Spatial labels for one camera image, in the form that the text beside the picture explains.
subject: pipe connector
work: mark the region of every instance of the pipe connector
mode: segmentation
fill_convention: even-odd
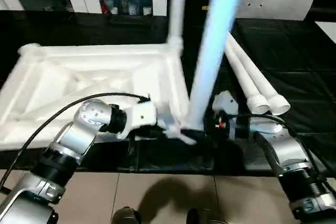
[[[290,109],[290,104],[281,94],[275,94],[267,101],[273,115],[282,115]]]
[[[270,107],[266,98],[261,94],[256,94],[247,99],[247,106],[252,114],[264,114]]]

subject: white plastic tray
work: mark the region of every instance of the white plastic tray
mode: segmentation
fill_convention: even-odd
[[[168,103],[181,120],[188,94],[180,52],[167,44],[41,47],[29,44],[0,92],[0,150],[20,148],[52,114],[68,103],[102,92],[150,95],[158,106]],[[104,97],[121,108],[136,99]],[[30,148],[45,147],[78,106],[60,115],[34,139]]]

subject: black cable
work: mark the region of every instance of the black cable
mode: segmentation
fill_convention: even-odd
[[[227,115],[229,118],[267,118],[270,120],[273,120],[279,124],[281,124],[283,127],[287,128],[288,133],[292,136],[292,137],[296,137],[296,141],[298,141],[301,146],[303,147],[303,149],[306,151],[308,158],[310,159],[311,165],[313,166],[314,170],[316,171],[318,178],[325,186],[326,188],[333,192],[333,194],[336,196],[336,192],[335,190],[329,185],[329,183],[327,182],[327,179],[322,175],[322,173],[320,172],[313,156],[312,156],[312,151],[310,150],[310,148],[305,144],[305,142],[303,142],[299,137],[297,137],[297,133],[290,127],[290,125],[288,123],[286,123],[283,119],[278,118],[274,115],[267,115],[267,114],[239,114],[239,115]],[[332,174],[332,176],[334,178],[336,178],[336,172],[333,170],[333,168],[330,167],[330,165],[328,165],[327,162],[325,162],[322,158],[320,158],[318,155],[316,155],[316,157],[323,163],[323,165],[327,168],[327,170]]]
[[[11,173],[11,171],[13,170],[14,166],[16,165],[19,157],[22,155],[23,151],[28,147],[28,145],[32,142],[32,140],[37,136],[38,133],[40,133],[41,130],[43,130],[43,128],[45,128],[50,122],[52,122],[56,117],[58,117],[60,114],[62,114],[64,111],[66,111],[68,108],[86,101],[86,100],[90,100],[92,98],[97,98],[97,97],[108,97],[108,96],[124,96],[124,97],[134,97],[134,98],[138,98],[140,99],[140,102],[145,102],[145,101],[150,101],[150,98],[147,97],[143,97],[141,95],[136,95],[136,94],[129,94],[129,93],[121,93],[121,92],[107,92],[107,93],[99,93],[99,94],[93,94],[93,95],[89,95],[87,97],[83,97],[81,99],[78,99],[68,105],[66,105],[65,107],[63,107],[62,109],[60,109],[58,112],[56,112],[54,115],[52,115],[47,121],[45,121],[29,138],[28,140],[24,143],[24,145],[21,147],[21,149],[17,152],[13,162],[11,163],[10,167],[7,169],[7,171],[5,172],[5,174],[3,175],[3,177],[1,178],[0,181],[0,191],[8,194],[8,188],[5,188],[5,182],[9,176],[9,174]]]

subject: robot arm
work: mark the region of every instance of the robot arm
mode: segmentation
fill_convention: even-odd
[[[216,130],[224,131],[231,140],[239,133],[246,136],[249,132],[262,148],[296,219],[304,224],[336,223],[334,190],[321,178],[312,164],[311,155],[299,140],[289,134],[288,129],[270,118],[254,115],[245,115],[249,120],[238,123],[236,119],[239,116],[234,116],[238,114],[238,103],[228,91],[216,96],[213,110]]]
[[[102,129],[124,139],[131,130],[156,123],[152,102],[120,110],[93,99],[84,102],[48,146],[37,165],[25,174],[0,205],[0,224],[52,224],[58,215],[48,204],[57,204],[65,185]]]
[[[274,134],[257,133],[255,140],[278,177],[294,217],[302,223],[334,223],[334,192],[319,177],[300,142],[287,129]]]

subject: light blue tube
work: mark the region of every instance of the light blue tube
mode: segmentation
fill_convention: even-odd
[[[210,0],[184,127],[203,130],[203,117],[221,65],[239,0]]]

